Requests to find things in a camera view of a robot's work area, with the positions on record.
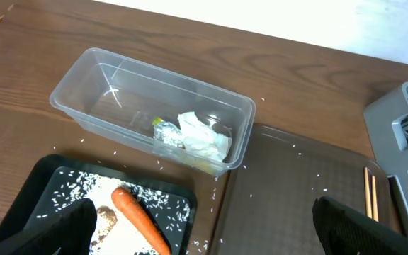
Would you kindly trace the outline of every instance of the carrot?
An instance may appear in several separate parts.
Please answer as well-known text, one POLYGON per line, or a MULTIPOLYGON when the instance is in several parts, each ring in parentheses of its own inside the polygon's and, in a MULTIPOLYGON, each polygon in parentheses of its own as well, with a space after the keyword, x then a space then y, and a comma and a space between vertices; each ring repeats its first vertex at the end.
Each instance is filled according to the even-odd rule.
POLYGON ((163 240, 154 223, 127 190, 121 187, 115 189, 111 199, 116 208, 140 231, 155 251, 160 255, 171 255, 168 244, 163 240))

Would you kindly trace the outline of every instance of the brown plastic tray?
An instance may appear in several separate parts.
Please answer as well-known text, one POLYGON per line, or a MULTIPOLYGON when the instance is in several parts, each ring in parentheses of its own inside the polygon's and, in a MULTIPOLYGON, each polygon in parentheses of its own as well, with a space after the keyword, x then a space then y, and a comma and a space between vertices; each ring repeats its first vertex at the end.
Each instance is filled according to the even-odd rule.
POLYGON ((376 178, 379 222, 388 226, 388 179, 373 160, 255 125, 242 165, 230 174, 210 253, 324 254, 312 205, 330 196, 365 214, 365 166, 376 178))

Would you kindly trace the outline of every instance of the aluminum foil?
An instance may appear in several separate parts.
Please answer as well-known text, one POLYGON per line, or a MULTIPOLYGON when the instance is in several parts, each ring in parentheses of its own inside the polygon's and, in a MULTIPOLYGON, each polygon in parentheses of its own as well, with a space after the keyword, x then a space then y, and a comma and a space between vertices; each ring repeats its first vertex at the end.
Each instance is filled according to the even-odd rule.
POLYGON ((156 118, 152 124, 154 124, 154 139, 174 147, 184 148, 182 132, 173 123, 156 118))

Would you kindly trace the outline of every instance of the clear plastic container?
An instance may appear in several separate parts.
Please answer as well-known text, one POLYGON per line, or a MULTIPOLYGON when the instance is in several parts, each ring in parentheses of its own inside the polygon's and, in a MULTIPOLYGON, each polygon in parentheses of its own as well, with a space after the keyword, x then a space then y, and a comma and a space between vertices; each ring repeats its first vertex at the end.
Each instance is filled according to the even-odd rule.
POLYGON ((52 92, 50 103, 85 130, 215 176, 241 164, 256 112, 246 96, 97 48, 88 49, 75 62, 52 92), (155 117, 179 127, 178 115, 189 111, 232 138, 223 162, 152 138, 155 117))

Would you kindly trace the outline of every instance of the white wall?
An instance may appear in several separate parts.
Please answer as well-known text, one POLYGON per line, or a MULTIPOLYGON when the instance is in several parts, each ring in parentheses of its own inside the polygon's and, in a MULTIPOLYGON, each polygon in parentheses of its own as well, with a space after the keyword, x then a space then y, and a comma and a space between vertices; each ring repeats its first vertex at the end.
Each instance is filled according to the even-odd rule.
POLYGON ((98 0, 408 64, 408 0, 98 0))

